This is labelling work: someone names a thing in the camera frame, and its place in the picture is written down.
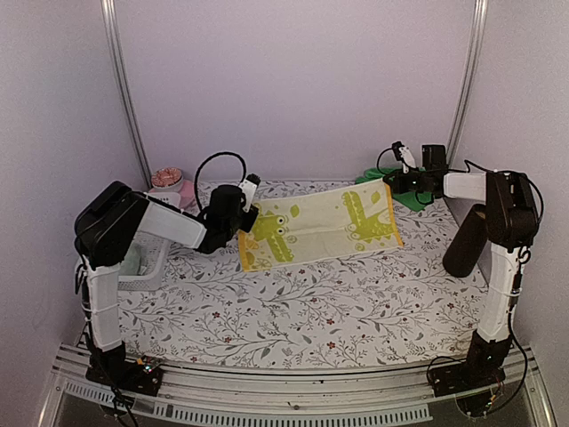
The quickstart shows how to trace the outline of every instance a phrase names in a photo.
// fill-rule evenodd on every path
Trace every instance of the folded cloth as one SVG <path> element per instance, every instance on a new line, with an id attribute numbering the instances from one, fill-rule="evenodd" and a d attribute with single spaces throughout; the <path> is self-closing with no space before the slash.
<path id="1" fill-rule="evenodd" d="M 381 178 L 383 178 L 385 173 L 392 173 L 396 169 L 385 168 L 381 170 L 382 172 L 378 171 L 376 167 L 368 169 L 367 171 L 364 172 L 364 176 L 360 176 L 359 178 L 356 179 L 356 184 L 361 184 L 363 182 L 369 182 L 374 180 L 380 180 Z M 426 205 L 429 205 L 429 200 L 431 199 L 431 193 L 425 192 L 421 193 L 420 196 L 416 195 L 417 195 L 416 192 L 410 191 L 408 193 L 403 193 L 403 194 L 394 194 L 393 198 L 401 205 L 407 206 L 412 211 L 420 212 L 425 208 Z M 423 204 L 420 203 L 419 201 L 417 201 L 417 197 L 420 197 L 421 200 L 424 199 L 425 202 Z"/>
<path id="2" fill-rule="evenodd" d="M 383 181 L 255 203 L 259 217 L 239 233 L 244 271 L 403 246 Z"/>

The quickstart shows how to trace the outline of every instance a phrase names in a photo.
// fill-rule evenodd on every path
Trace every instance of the table surface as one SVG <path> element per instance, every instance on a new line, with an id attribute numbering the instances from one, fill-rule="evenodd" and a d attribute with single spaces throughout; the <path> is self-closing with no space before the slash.
<path id="1" fill-rule="evenodd" d="M 202 200 L 218 184 L 204 183 Z M 263 182 L 259 198 L 350 182 Z M 215 254 L 172 245 L 163 287 L 121 292 L 133 354 L 232 367 L 377 367 L 462 354 L 486 295 L 476 267 L 453 278 L 442 258 L 458 227 L 437 200 L 416 213 L 394 202 L 405 247 L 244 273 L 236 240 Z"/>

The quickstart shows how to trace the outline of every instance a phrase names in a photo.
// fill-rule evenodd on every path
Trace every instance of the laundry basket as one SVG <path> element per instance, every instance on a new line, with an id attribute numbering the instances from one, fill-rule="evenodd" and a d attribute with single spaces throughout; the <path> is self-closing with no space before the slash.
<path id="1" fill-rule="evenodd" d="M 180 205 L 180 194 L 178 193 L 156 192 L 152 193 L 151 196 L 175 207 Z M 141 276 L 119 276 L 118 290 L 156 291 L 162 285 L 166 256 L 168 256 L 172 242 L 143 232 L 137 232 L 132 242 L 140 245 L 142 249 L 140 265 L 146 268 L 145 274 Z"/>

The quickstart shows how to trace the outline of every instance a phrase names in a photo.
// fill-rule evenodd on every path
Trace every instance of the white wall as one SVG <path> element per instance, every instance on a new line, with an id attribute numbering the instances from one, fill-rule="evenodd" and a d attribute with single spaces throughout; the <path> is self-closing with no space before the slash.
<path id="1" fill-rule="evenodd" d="M 193 174 L 213 152 L 233 149 L 263 179 L 353 179 L 393 141 L 417 155 L 421 144 L 447 142 L 474 2 L 124 0 L 116 8 L 154 169 Z M 229 162 L 204 177 L 240 176 Z"/>
<path id="2" fill-rule="evenodd" d="M 569 3 L 503 0 L 488 9 L 459 158 L 528 173 L 546 202 L 526 266 L 516 330 L 529 340 L 559 425 L 569 423 Z M 465 205 L 457 205 L 463 215 Z"/>
<path id="3" fill-rule="evenodd" d="M 73 221 L 114 179 L 141 185 L 100 2 L 0 2 L 0 425 L 34 425 L 80 331 Z"/>

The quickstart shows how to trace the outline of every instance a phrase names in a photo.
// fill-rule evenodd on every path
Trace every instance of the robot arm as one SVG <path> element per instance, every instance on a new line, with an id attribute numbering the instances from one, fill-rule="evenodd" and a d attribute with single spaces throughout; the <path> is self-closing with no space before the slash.
<path id="1" fill-rule="evenodd" d="M 83 264 L 76 290 L 82 290 L 89 326 L 88 379 L 156 395 L 160 371 L 126 362 L 119 330 L 118 276 L 135 233 L 147 232 L 210 254 L 224 247 L 238 230 L 251 230 L 258 215 L 251 202 L 259 183 L 256 175 L 249 175 L 239 187 L 219 186 L 209 206 L 195 217 L 116 181 L 81 212 L 75 232 Z"/>
<path id="2" fill-rule="evenodd" d="M 488 240 L 492 249 L 485 310 L 472 336 L 465 363 L 456 370 L 438 367 L 429 371 L 435 394 L 441 396 L 503 379 L 501 366 L 512 343 L 511 321 L 539 219 L 524 174 L 449 172 L 445 147 L 440 145 L 423 146 L 422 155 L 422 170 L 407 168 L 406 172 L 404 168 L 383 178 L 394 193 L 429 191 L 434 197 L 481 202 L 472 206 L 447 249 L 443 259 L 445 269 L 455 277 L 466 277 Z"/>

